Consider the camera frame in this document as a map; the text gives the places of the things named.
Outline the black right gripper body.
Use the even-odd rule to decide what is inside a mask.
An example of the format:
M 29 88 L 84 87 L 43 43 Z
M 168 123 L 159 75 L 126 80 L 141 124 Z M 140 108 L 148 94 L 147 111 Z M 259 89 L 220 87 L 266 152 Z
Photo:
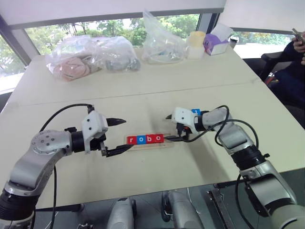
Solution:
M 190 134 L 191 134 L 191 130 L 189 127 L 184 126 L 181 123 L 177 123 L 176 124 L 176 129 L 177 129 L 177 134 L 178 137 L 181 141 L 188 141 Z

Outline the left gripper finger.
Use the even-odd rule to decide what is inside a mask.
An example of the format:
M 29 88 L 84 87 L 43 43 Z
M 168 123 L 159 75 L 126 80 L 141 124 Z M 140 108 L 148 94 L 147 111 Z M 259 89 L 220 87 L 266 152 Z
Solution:
M 120 118 L 107 118 L 106 121 L 108 126 L 116 126 L 126 122 L 125 120 Z
M 122 154 L 125 151 L 129 150 L 130 148 L 132 148 L 132 145 L 130 145 L 130 144 L 117 146 L 114 149 L 106 148 L 106 157 L 111 157 L 111 156 L 116 156 L 116 155 Z

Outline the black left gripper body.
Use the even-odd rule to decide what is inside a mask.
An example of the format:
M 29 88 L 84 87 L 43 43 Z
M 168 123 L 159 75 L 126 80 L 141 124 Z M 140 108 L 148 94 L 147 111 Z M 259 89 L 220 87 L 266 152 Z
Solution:
M 107 154 L 107 147 L 104 144 L 104 141 L 106 140 L 106 135 L 103 134 L 102 136 L 98 138 L 94 138 L 90 141 L 90 150 L 96 151 L 99 150 L 101 152 L 102 156 L 106 156 Z

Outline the person's hand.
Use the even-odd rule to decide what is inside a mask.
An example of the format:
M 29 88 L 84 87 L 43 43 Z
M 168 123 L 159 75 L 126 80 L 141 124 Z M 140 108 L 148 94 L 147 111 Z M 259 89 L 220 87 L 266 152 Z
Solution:
M 292 39 L 294 50 L 298 53 L 305 52 L 305 45 L 302 41 L 298 40 L 296 37 Z

